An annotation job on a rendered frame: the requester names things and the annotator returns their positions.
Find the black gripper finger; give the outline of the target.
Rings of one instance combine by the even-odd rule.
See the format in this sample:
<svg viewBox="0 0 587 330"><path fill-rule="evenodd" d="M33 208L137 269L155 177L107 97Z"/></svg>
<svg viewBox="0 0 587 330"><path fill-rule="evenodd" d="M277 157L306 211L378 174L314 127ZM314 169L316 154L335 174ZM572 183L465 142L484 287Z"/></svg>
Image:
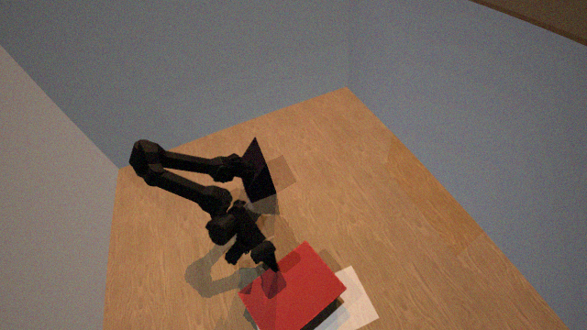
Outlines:
<svg viewBox="0 0 587 330"><path fill-rule="evenodd" d="M268 265L274 272L276 272L278 270L277 265L276 265L275 256L274 256L274 251L262 262L265 263L266 265Z"/></svg>

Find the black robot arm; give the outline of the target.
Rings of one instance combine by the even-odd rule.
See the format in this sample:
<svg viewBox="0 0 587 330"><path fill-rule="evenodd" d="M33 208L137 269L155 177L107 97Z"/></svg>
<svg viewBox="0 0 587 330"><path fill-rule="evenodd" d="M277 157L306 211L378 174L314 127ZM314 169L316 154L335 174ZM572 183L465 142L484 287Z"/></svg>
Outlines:
<svg viewBox="0 0 587 330"><path fill-rule="evenodd" d="M228 209L233 197L227 189L214 185L203 186L164 169L209 174L214 182L222 183L232 182L236 176L249 183L257 170L251 159L248 163L243 162L236 153L228 157L206 159L165 151L157 143L140 139L134 143L129 164L149 186L156 186L191 200L209 213L212 220L206 223L205 228L215 245L224 246L252 220L244 207L244 201L237 200ZM247 255L249 250L236 235L236 241L225 255L227 264L235 266L243 253Z"/></svg>

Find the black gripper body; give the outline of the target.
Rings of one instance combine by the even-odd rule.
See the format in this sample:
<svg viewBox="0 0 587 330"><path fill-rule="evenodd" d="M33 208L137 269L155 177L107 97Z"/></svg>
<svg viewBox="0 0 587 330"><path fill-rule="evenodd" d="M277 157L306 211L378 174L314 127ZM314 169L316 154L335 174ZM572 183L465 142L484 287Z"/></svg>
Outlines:
<svg viewBox="0 0 587 330"><path fill-rule="evenodd" d="M240 229L237 235L251 251L250 256L256 264L265 260L276 249L270 241L265 240L265 236L253 220Z"/></svg>

